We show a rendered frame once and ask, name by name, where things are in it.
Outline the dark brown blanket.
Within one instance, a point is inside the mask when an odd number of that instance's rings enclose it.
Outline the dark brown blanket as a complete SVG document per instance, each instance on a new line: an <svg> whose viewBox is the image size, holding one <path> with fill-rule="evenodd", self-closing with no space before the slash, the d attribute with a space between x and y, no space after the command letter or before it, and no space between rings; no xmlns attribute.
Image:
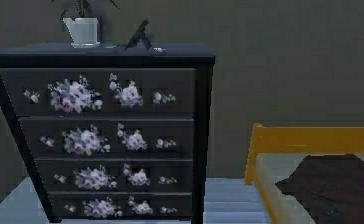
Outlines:
<svg viewBox="0 0 364 224"><path fill-rule="evenodd" d="M356 155L306 156L276 186L316 224L364 224L364 161Z"/></svg>

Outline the black flowered chest of drawers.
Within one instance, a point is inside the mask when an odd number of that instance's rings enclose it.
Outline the black flowered chest of drawers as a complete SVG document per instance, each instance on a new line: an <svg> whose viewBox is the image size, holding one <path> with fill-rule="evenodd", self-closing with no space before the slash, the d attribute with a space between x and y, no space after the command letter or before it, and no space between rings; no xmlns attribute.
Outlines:
<svg viewBox="0 0 364 224"><path fill-rule="evenodd" d="M0 51L0 106L48 220L203 224L214 63L200 44Z"/></svg>

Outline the yellow wooden bed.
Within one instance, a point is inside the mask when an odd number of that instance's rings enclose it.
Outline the yellow wooden bed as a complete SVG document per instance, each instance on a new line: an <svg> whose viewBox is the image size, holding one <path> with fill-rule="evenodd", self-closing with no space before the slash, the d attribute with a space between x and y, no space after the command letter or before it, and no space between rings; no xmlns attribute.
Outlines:
<svg viewBox="0 0 364 224"><path fill-rule="evenodd" d="M262 153L364 154L364 127L264 127L255 123L245 167L244 183L255 183L271 224L278 224L259 175L255 171L257 156Z"/></svg>

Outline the house plant in white pot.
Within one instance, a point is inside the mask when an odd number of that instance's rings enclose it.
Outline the house plant in white pot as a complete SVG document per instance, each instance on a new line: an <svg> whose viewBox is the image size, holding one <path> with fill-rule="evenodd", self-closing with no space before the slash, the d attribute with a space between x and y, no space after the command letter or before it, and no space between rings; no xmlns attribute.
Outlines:
<svg viewBox="0 0 364 224"><path fill-rule="evenodd" d="M60 21L69 32L73 48L96 48L99 42L99 19L102 6L109 2L115 9L115 0L51 0L61 3Z"/></svg>

